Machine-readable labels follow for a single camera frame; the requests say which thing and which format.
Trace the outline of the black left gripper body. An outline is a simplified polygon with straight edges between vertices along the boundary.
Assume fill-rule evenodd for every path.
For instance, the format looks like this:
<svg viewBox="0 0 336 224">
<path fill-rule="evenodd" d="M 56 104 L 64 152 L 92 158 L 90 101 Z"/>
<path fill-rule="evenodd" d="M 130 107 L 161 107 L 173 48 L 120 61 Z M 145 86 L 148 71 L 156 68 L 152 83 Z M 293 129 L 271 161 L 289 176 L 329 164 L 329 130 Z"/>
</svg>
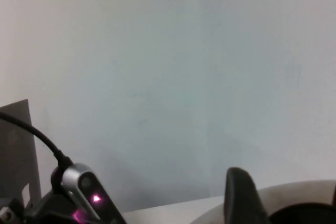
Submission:
<svg viewBox="0 0 336 224">
<path fill-rule="evenodd" d="M 82 214 L 68 196 L 50 191 L 25 211 L 24 223 L 87 223 Z"/>
</svg>

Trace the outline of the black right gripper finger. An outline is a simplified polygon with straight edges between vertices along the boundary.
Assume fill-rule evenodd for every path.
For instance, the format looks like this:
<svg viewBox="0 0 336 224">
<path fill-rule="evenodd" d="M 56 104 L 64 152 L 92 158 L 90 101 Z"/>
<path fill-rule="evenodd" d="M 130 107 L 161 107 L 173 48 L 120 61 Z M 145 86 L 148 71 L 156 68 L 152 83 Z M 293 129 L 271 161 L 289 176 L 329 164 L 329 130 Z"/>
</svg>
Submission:
<svg viewBox="0 0 336 224">
<path fill-rule="evenodd" d="M 232 224 L 270 223 L 252 177 L 238 167 L 227 170 L 224 221 Z"/>
</svg>

